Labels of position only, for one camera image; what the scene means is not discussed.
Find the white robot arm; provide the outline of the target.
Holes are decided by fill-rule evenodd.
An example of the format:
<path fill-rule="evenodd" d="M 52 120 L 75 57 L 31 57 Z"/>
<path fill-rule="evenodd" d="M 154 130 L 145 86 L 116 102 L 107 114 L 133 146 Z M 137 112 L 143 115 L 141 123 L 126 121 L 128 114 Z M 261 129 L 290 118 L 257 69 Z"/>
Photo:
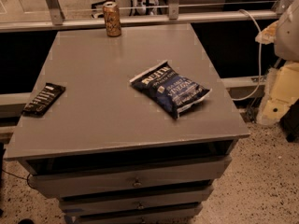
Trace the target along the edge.
<path fill-rule="evenodd" d="M 259 32 L 255 41 L 274 44 L 275 54 L 286 61 L 299 61 L 299 0 L 293 0 L 278 21 Z"/>

